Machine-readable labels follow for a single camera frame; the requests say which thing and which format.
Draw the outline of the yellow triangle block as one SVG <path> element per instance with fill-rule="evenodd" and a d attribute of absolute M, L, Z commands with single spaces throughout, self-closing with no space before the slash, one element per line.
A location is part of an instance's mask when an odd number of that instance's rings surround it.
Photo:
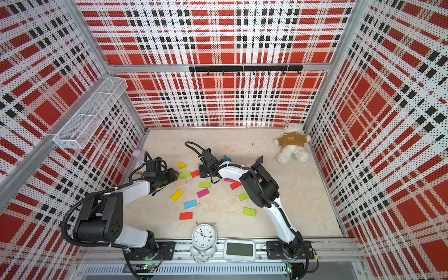
<path fill-rule="evenodd" d="M 178 162 L 178 168 L 179 168 L 179 169 L 186 169 L 186 168 L 187 168 L 187 165 L 184 164 L 184 163 L 182 163 L 182 162 Z"/>

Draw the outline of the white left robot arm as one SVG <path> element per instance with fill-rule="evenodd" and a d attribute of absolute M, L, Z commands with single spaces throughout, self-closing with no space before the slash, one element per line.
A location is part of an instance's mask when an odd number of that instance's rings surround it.
<path fill-rule="evenodd" d="M 160 251 L 151 231 L 126 225 L 124 208 L 135 200 L 155 196 L 179 178 L 161 157 L 144 153 L 143 163 L 133 170 L 128 183 L 90 192 L 70 207 L 61 223 L 65 241 L 80 247 L 114 247 L 131 252 L 138 249 L 154 255 Z"/>

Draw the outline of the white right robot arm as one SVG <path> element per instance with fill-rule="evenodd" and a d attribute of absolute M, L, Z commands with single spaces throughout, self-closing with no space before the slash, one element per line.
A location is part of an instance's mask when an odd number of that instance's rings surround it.
<path fill-rule="evenodd" d="M 308 253 L 311 250 L 306 247 L 301 233 L 285 213 L 278 191 L 279 186 L 262 164 L 243 166 L 224 159 L 219 160 L 213 156 L 210 148 L 204 149 L 191 141 L 186 141 L 184 144 L 197 154 L 202 163 L 199 167 L 200 177 L 232 179 L 241 183 L 251 201 L 267 212 L 287 258 L 309 259 Z"/>

